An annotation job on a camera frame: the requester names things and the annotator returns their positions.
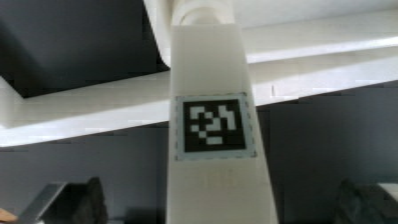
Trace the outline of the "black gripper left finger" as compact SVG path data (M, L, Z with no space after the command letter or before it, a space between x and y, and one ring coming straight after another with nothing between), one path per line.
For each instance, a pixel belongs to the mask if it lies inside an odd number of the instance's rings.
M98 177L86 183L50 183L20 215L17 224L107 224L104 185Z

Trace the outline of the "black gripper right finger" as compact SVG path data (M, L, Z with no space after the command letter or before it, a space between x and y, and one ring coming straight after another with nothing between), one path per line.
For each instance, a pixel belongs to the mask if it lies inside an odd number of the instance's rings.
M398 183L342 182L335 224L398 224Z

